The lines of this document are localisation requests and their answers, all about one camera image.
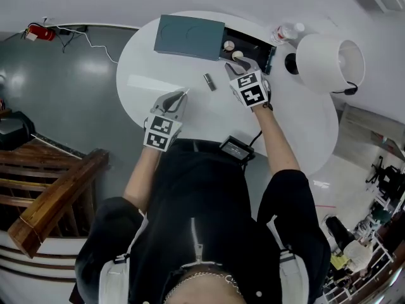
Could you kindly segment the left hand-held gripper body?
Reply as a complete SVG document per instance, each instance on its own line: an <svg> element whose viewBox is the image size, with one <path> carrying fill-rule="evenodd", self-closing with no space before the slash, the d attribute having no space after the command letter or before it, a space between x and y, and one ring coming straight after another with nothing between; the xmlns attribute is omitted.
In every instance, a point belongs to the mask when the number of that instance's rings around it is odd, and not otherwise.
<svg viewBox="0 0 405 304"><path fill-rule="evenodd" d="M166 152L182 130L181 121L167 118L157 111L146 119L144 146Z"/></svg>

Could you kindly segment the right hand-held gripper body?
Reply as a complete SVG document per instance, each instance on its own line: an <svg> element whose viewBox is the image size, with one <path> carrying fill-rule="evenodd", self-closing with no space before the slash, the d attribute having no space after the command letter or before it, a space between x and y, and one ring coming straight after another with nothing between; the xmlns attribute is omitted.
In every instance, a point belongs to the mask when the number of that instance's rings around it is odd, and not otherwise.
<svg viewBox="0 0 405 304"><path fill-rule="evenodd" d="M261 70L250 72L230 81L230 87L245 108L269 102L268 84Z"/></svg>

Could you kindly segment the person's right hand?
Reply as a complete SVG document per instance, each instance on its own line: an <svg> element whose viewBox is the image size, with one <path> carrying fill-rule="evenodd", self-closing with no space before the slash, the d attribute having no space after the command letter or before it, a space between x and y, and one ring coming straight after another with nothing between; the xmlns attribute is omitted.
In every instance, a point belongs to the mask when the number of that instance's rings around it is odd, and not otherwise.
<svg viewBox="0 0 405 304"><path fill-rule="evenodd" d="M267 98L268 98L268 100L267 100L267 105L268 106L267 107L271 108L272 105L271 105L271 86L270 86L270 83L269 83L269 81L267 79L263 79L262 83L263 83L263 86L265 87L266 92L267 92Z"/></svg>

